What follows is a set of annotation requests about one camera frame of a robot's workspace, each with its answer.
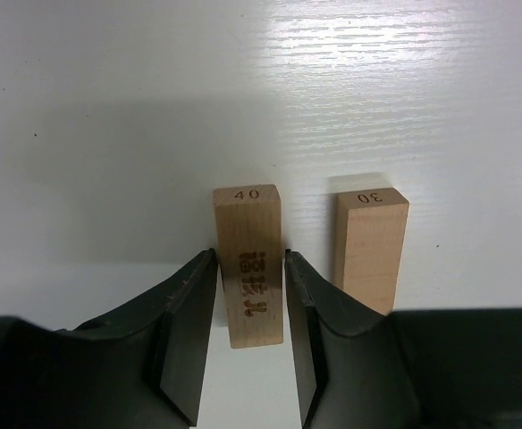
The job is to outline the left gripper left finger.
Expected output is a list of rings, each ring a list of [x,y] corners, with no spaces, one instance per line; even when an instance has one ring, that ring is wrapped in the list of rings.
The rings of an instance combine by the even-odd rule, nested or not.
[[[0,316],[0,428],[194,426],[216,281],[209,249],[72,330]]]

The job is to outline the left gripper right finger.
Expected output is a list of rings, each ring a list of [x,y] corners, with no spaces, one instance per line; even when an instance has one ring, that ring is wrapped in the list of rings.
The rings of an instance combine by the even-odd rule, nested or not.
[[[305,428],[522,428],[522,308],[381,315],[296,251],[286,299]]]

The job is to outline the plain wood block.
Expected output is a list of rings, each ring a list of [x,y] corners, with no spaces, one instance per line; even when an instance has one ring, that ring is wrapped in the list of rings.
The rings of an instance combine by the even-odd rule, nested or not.
[[[336,196],[333,284],[382,315],[394,306],[408,210],[395,188]]]

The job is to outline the engraved wood block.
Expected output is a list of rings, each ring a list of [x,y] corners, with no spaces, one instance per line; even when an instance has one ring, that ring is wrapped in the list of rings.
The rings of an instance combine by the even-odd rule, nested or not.
[[[230,346],[283,342],[282,204],[273,184],[213,192]]]

